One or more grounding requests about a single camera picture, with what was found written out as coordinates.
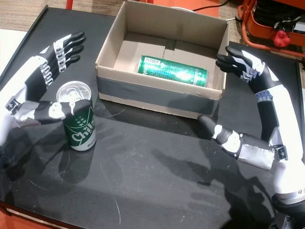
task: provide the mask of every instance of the can label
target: can label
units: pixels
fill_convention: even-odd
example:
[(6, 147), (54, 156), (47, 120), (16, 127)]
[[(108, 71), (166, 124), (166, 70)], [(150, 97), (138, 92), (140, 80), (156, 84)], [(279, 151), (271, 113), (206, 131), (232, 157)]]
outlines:
[(141, 57), (138, 73), (201, 87), (207, 85), (208, 77), (208, 72), (203, 68), (151, 56)]
[(64, 121), (69, 146), (78, 151), (90, 149), (96, 142), (93, 109), (85, 109)]

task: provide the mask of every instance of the white robotic arm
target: white robotic arm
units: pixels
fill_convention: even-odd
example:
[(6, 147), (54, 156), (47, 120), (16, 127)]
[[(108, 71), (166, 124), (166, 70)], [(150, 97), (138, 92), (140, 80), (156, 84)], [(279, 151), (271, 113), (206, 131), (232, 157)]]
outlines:
[(73, 62), (80, 59), (84, 32), (65, 36), (30, 57), (0, 91), (0, 146), (13, 127), (58, 122), (90, 105), (39, 101), (47, 88)]
[(229, 55), (217, 55), (216, 65), (222, 71), (235, 73), (248, 82), (257, 97), (262, 138), (238, 134), (206, 116), (200, 116), (198, 120), (211, 133), (212, 139), (237, 160), (269, 170), (275, 158), (274, 206), (294, 217), (294, 205), (305, 201), (305, 165), (302, 162), (300, 131), (289, 92), (259, 58), (232, 47), (226, 47), (226, 50)]

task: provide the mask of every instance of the orange machine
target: orange machine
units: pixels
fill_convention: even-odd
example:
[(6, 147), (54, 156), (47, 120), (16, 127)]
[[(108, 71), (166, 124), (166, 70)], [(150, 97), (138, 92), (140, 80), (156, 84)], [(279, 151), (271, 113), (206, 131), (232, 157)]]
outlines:
[[(305, 1), (303, 0), (276, 0), (276, 1), (305, 10)], [(237, 10), (238, 17), (241, 20), (243, 20), (242, 35), (244, 41), (248, 45), (258, 49), (282, 52), (285, 54), (304, 58), (305, 53), (290, 51), (287, 49), (283, 49), (283, 47), (288, 46), (289, 44), (305, 46), (305, 35), (296, 32), (278, 31), (272, 27), (264, 26), (257, 23), (254, 20), (254, 15), (253, 15), (253, 7), (255, 2), (256, 0), (244, 0), (243, 5), (240, 5)], [(275, 47), (251, 42), (247, 36), (246, 28), (248, 29), (250, 34), (255, 37), (273, 40)]]

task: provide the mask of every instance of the red knob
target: red knob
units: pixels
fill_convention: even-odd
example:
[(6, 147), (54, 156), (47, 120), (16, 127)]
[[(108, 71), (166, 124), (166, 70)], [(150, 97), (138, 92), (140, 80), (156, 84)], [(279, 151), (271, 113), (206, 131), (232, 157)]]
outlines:
[(279, 48), (286, 47), (291, 42), (290, 38), (288, 37), (288, 34), (282, 30), (276, 33), (276, 35), (273, 38), (273, 41), (274, 41), (274, 45)]

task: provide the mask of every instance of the black cable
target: black cable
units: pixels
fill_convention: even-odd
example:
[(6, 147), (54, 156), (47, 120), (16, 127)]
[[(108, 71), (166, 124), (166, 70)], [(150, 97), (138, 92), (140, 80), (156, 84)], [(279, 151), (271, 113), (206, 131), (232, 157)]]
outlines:
[(216, 6), (205, 6), (205, 7), (201, 7), (201, 8), (195, 9), (195, 10), (193, 10), (193, 11), (195, 12), (195, 11), (199, 11), (199, 10), (203, 10), (203, 9), (207, 9), (207, 8), (221, 7), (221, 6), (224, 6), (225, 4), (227, 4), (229, 1), (230, 1), (230, 0), (227, 0), (227, 1), (225, 1), (223, 4), (216, 5)]

